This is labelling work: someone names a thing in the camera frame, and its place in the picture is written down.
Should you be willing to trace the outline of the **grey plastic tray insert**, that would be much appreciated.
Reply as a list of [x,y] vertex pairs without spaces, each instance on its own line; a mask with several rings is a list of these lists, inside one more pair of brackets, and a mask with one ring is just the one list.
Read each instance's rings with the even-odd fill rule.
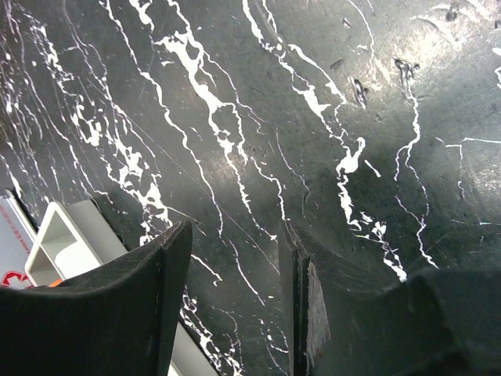
[[180,324],[193,229],[132,251],[89,201],[48,205],[25,265],[35,375],[213,375]]

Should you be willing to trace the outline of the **grey metal case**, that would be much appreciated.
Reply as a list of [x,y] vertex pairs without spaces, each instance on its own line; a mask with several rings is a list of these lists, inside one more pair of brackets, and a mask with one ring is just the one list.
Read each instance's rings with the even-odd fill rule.
[[25,263],[36,232],[10,190],[1,190],[1,286],[28,289],[33,285],[25,273]]

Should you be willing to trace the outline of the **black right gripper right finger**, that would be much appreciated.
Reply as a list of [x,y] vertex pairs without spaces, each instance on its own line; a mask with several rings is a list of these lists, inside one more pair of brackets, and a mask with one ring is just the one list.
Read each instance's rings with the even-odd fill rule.
[[290,374],[499,374],[498,270],[380,282],[292,222],[278,254]]

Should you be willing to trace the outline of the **brown medicine bottle orange cap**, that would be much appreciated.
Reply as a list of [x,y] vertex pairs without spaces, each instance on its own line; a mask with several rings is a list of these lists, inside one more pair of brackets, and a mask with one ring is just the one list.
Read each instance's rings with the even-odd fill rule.
[[62,282],[63,282],[63,280],[62,280],[62,279],[58,279],[58,280],[56,280],[56,281],[52,282],[52,283],[49,285],[49,287],[57,287],[57,286],[59,286],[60,284],[62,284]]

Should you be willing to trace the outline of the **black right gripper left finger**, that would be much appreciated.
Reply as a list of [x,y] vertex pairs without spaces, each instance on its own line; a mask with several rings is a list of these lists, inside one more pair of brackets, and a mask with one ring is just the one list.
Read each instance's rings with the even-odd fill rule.
[[57,287],[1,290],[4,375],[166,375],[190,222]]

